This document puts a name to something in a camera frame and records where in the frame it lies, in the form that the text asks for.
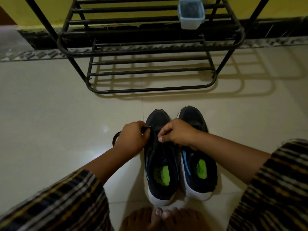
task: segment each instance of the striped clothing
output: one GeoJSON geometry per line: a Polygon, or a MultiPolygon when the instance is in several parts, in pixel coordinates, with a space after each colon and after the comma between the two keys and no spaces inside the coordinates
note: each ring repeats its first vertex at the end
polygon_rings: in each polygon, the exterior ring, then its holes
{"type": "MultiPolygon", "coordinates": [[[[308,142],[284,144],[260,168],[228,230],[308,230],[308,142]]],[[[100,181],[79,170],[0,217],[0,230],[113,230],[100,181]]]]}
{"type": "Polygon", "coordinates": [[[228,230],[308,230],[308,142],[294,140],[260,168],[228,230]]]}

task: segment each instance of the black metal rack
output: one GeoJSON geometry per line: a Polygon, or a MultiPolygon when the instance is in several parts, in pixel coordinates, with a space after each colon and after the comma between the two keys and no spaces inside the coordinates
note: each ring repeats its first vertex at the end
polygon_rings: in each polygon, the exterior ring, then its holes
{"type": "Polygon", "coordinates": [[[206,10],[212,9],[210,14],[206,14],[206,21],[197,30],[182,30],[177,16],[177,3],[179,0],[73,0],[69,13],[63,25],[62,31],[58,36],[52,28],[40,8],[34,0],[26,0],[34,13],[46,27],[52,38],[57,42],[61,52],[67,55],[71,64],[75,67],[80,77],[85,81],[88,89],[94,93],[128,93],[128,92],[149,92],[167,90],[187,90],[202,89],[212,86],[217,80],[221,69],[225,66],[234,50],[239,48],[245,39],[245,33],[252,26],[260,12],[269,0],[261,0],[258,7],[248,20],[245,28],[241,26],[227,0],[203,0],[206,10]],[[174,4],[166,5],[166,1],[174,1],[174,4]],[[147,3],[144,6],[126,6],[125,3],[138,2],[147,3]],[[123,7],[95,7],[90,8],[89,4],[109,4],[119,3],[123,7]],[[225,13],[216,13],[218,9],[223,9],[225,13]],[[84,14],[91,13],[130,13],[130,12],[156,12],[173,11],[172,14],[159,17],[127,17],[113,19],[86,19],[84,14]],[[73,20],[74,14],[78,14],[81,20],[73,20]],[[136,25],[139,27],[123,28],[121,25],[136,25]],[[213,41],[210,34],[215,31],[218,35],[234,40],[232,45],[221,44],[213,41]],[[92,45],[92,49],[87,52],[72,52],[66,45],[72,39],[87,38],[92,45]],[[225,58],[216,69],[210,51],[228,50],[225,58]],[[184,57],[165,57],[165,58],[141,58],[129,60],[107,60],[93,62],[94,57],[100,56],[119,56],[119,55],[148,55],[148,54],[169,54],[185,52],[204,52],[204,56],[184,56],[184,57]],[[90,57],[87,75],[82,72],[75,58],[90,57]],[[209,66],[184,67],[177,69],[140,69],[134,71],[102,72],[92,73],[93,66],[100,65],[120,65],[134,64],[143,62],[174,62],[190,60],[208,60],[209,66]],[[92,77],[125,75],[125,74],[147,74],[147,73],[168,73],[183,71],[203,71],[209,70],[213,73],[213,80],[205,85],[177,86],[177,87],[158,87],[158,88],[139,88],[139,89],[120,89],[120,90],[97,90],[90,83],[92,77]]]}

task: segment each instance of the yellow wall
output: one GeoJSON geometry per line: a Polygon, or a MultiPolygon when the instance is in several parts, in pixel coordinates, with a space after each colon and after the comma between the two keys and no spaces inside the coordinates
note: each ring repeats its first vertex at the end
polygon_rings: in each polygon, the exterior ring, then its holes
{"type": "MultiPolygon", "coordinates": [[[[72,0],[35,0],[47,19],[54,27],[61,27],[67,15],[72,0]]],[[[228,0],[239,19],[247,19],[253,12],[260,0],[228,0]]],[[[129,3],[129,5],[140,5],[140,3],[129,3]]],[[[25,0],[0,0],[0,6],[12,17],[20,29],[41,28],[42,25],[27,5],[25,0]]],[[[105,4],[104,7],[119,6],[119,4],[105,4]]],[[[132,16],[165,16],[173,15],[174,11],[160,11],[156,13],[129,13],[132,16]]],[[[129,17],[128,13],[105,13],[89,14],[88,18],[115,18],[129,17]]],[[[308,16],[308,0],[270,0],[260,18],[286,18],[308,16]]]]}

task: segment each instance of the forearm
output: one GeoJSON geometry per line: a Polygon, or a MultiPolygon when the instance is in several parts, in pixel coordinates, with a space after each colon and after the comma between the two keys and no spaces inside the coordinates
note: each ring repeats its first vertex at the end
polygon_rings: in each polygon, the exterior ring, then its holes
{"type": "Polygon", "coordinates": [[[95,174],[95,176],[104,185],[107,180],[126,162],[130,160],[122,149],[111,148],[98,158],[87,163],[81,169],[86,169],[95,174]]]}
{"type": "Polygon", "coordinates": [[[205,132],[192,138],[192,146],[205,152],[223,168],[249,184],[270,154],[205,132]]]}

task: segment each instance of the person's left hand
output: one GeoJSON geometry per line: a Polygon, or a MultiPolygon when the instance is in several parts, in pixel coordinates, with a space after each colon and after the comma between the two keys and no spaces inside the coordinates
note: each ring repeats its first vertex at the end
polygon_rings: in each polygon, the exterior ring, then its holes
{"type": "Polygon", "coordinates": [[[141,127],[147,125],[143,121],[126,124],[121,131],[114,148],[128,154],[131,158],[137,155],[145,146],[150,138],[151,130],[148,128],[142,135],[141,127]]]}

